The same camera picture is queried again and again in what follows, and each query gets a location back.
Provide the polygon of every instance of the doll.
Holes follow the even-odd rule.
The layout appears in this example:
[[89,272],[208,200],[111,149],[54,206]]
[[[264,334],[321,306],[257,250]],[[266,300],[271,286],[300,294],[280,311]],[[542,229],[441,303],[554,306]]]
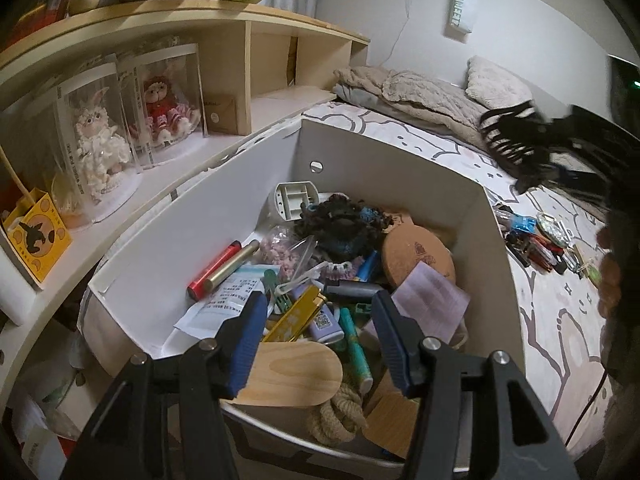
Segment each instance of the doll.
[[114,176],[122,165],[131,161],[131,151],[125,139],[119,136],[117,126],[109,126],[106,108],[100,106],[109,87],[101,88],[76,110],[76,133],[79,137],[79,166],[86,177],[91,196],[100,202],[100,195],[118,185]]
[[146,125],[155,145],[181,139],[200,123],[200,111],[177,101],[166,76],[148,79],[144,88]]

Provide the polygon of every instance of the white cord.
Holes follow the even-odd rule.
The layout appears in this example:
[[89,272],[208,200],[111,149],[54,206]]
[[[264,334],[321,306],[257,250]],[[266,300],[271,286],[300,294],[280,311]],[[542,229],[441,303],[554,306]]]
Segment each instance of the white cord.
[[393,56],[394,50],[396,49],[396,45],[398,44],[398,41],[400,41],[400,38],[402,37],[402,33],[404,32],[404,29],[406,28],[406,24],[409,23],[409,19],[411,18],[411,5],[412,5],[412,3],[413,3],[413,0],[404,0],[404,12],[406,14],[406,19],[404,20],[404,23],[402,24],[402,28],[400,29],[400,34],[398,34],[398,37],[396,38],[396,40],[394,41],[393,46],[391,47],[391,52],[386,57],[386,59],[382,63],[380,63],[380,66],[383,66],[387,61],[389,61],[391,59],[391,56]]

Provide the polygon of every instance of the purple sticky note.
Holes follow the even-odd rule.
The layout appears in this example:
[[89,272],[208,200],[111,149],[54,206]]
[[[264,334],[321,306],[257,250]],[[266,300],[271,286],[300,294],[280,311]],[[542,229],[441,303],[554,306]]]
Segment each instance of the purple sticky note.
[[[425,336],[435,336],[447,343],[462,321],[470,300],[464,290],[424,262],[418,262],[391,297],[398,312],[414,318]],[[364,330],[376,335],[372,321]]]

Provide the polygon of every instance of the bed sheet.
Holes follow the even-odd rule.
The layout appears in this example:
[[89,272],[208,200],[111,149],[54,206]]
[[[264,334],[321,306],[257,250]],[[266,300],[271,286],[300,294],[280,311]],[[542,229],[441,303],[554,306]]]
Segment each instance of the bed sheet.
[[[521,215],[546,212],[561,218],[583,247],[594,254],[602,252],[596,234],[604,224],[596,217],[549,189],[517,195],[514,180],[495,161],[455,140],[335,102],[318,105],[303,117],[386,142],[457,171],[481,184],[492,203],[503,202]],[[564,276],[541,274],[531,267],[523,268],[511,253],[508,255],[518,293],[527,379],[565,440],[603,374],[600,333],[604,320],[597,311],[598,291],[589,280],[572,272]],[[607,380],[572,438],[572,456],[579,456],[601,439],[610,396]]]

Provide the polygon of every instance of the fluffy pillow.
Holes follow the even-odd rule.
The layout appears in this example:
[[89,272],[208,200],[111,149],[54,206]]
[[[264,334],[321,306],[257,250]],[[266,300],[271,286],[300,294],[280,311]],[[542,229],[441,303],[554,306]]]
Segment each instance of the fluffy pillow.
[[490,110],[533,100],[531,90],[520,79],[479,56],[469,59],[466,94]]

